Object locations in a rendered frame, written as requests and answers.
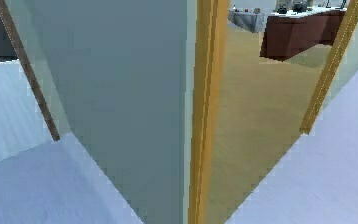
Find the grey cloth covered table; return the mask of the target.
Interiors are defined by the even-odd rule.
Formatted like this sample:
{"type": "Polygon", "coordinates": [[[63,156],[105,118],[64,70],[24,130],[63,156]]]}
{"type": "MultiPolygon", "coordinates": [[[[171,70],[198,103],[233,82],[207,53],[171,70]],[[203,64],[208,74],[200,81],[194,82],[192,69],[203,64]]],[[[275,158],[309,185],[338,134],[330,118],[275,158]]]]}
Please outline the grey cloth covered table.
{"type": "Polygon", "coordinates": [[[230,10],[228,20],[236,26],[251,33],[265,31],[268,15],[265,13],[235,12],[230,10]]]}

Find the dark red kitchen counter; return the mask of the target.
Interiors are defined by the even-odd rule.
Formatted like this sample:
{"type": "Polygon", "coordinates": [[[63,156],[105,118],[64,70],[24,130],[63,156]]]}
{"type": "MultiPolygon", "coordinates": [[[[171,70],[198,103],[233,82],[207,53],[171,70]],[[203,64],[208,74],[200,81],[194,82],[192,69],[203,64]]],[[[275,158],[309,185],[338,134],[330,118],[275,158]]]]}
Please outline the dark red kitchen counter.
{"type": "Polygon", "coordinates": [[[260,56],[285,61],[315,45],[332,46],[345,13],[333,9],[303,17],[269,16],[260,56]]]}

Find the dark kettle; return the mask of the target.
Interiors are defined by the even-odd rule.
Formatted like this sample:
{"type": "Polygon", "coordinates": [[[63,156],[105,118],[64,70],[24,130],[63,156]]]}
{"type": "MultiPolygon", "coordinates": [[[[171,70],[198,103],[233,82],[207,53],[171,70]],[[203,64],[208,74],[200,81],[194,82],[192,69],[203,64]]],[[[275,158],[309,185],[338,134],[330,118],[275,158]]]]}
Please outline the dark kettle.
{"type": "Polygon", "coordinates": [[[297,13],[305,12],[307,10],[307,3],[305,1],[295,1],[292,10],[297,13]]]}

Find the yellow wooden door frame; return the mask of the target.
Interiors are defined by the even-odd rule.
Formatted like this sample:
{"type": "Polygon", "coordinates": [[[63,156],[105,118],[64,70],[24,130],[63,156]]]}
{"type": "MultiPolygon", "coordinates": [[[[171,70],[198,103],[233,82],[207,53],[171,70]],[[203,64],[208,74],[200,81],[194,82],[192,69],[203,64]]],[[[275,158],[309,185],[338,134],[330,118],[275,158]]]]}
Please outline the yellow wooden door frame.
{"type": "MultiPolygon", "coordinates": [[[[228,6],[229,0],[197,0],[188,224],[205,224],[228,6]]],[[[300,132],[311,132],[357,25],[358,0],[351,0],[303,117],[300,132]]]]}

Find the brown wooden door frame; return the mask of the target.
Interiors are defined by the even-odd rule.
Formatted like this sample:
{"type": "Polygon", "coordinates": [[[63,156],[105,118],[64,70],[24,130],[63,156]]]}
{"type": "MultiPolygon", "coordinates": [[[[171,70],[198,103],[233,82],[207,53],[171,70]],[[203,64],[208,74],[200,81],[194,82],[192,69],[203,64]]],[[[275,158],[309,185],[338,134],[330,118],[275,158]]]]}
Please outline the brown wooden door frame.
{"type": "Polygon", "coordinates": [[[59,141],[60,135],[58,133],[57,127],[47,106],[41,87],[37,81],[34,70],[30,64],[30,60],[24,49],[23,43],[20,39],[16,25],[14,24],[13,18],[9,12],[7,4],[5,3],[5,0],[0,0],[0,19],[14,48],[16,56],[20,61],[50,135],[54,141],[59,141]]]}

